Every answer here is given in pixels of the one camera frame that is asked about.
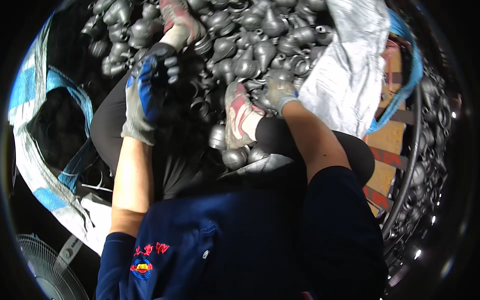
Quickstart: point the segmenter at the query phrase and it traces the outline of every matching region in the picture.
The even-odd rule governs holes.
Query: pink shoe
[[[265,111],[253,105],[243,84],[233,82],[228,85],[225,92],[225,111],[225,142],[228,149],[238,149],[256,141],[255,131]]]
[[[160,12],[165,21],[163,33],[172,28],[174,24],[183,25],[190,30],[187,45],[205,36],[205,27],[190,15],[185,0],[160,0],[159,4]]]

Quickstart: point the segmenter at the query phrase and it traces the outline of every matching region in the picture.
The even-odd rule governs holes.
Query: forearm
[[[112,197],[110,232],[136,237],[143,215],[153,200],[152,147],[123,138]]]
[[[334,133],[300,102],[286,103],[282,114],[305,161],[308,182],[326,167],[350,168],[347,155]]]

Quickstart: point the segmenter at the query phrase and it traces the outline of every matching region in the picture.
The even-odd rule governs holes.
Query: blue strap
[[[394,13],[393,10],[388,9],[388,14],[390,15],[390,32],[398,36],[404,37],[408,42],[412,44],[413,53],[411,72],[407,84],[397,92],[392,102],[390,102],[378,122],[375,119],[372,120],[370,128],[367,130],[367,134],[374,133],[383,126],[385,126],[385,124],[387,124],[393,114],[398,110],[400,104],[408,97],[410,97],[413,90],[415,89],[415,86],[423,76],[423,65],[421,61],[421,56],[417,48],[417,43],[415,43],[415,40],[410,33],[410,30],[408,29],[405,22],[396,13]]]
[[[80,150],[78,150],[78,152],[69,161],[63,172],[58,176],[58,180],[68,187],[70,191],[75,193],[78,175],[85,167],[85,161],[88,157],[88,151],[90,150],[91,145],[90,123],[92,122],[93,118],[92,101],[88,97],[87,93],[79,88],[72,80],[70,80],[70,78],[65,76],[58,69],[49,66],[47,73],[46,92],[48,93],[49,91],[59,87],[65,87],[68,90],[72,98],[75,99],[77,104],[82,109],[82,112],[85,116],[85,135],[87,136],[88,140],[80,148]]]

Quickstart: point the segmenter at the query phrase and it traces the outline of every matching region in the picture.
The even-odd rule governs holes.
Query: hand
[[[275,107],[280,116],[282,116],[283,106],[290,101],[298,101],[298,92],[292,83],[267,78],[268,91],[266,94],[267,100]]]
[[[121,137],[129,136],[147,145],[155,144],[156,122],[165,100],[167,86],[178,80],[177,57],[172,46],[144,56],[132,69],[125,87],[127,120]]]

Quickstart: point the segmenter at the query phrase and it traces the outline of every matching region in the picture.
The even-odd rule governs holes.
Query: blue rope
[[[393,10],[388,9],[388,14],[390,15],[390,32],[404,37],[413,46],[411,72],[407,84],[397,92],[378,122],[375,119],[372,120],[370,128],[367,130],[367,134],[374,133],[387,124],[393,114],[398,110],[400,104],[410,97],[415,89],[415,86],[423,76],[421,56],[417,48],[417,43],[415,43],[410,30],[405,22],[400,19],[400,17],[394,13]]]

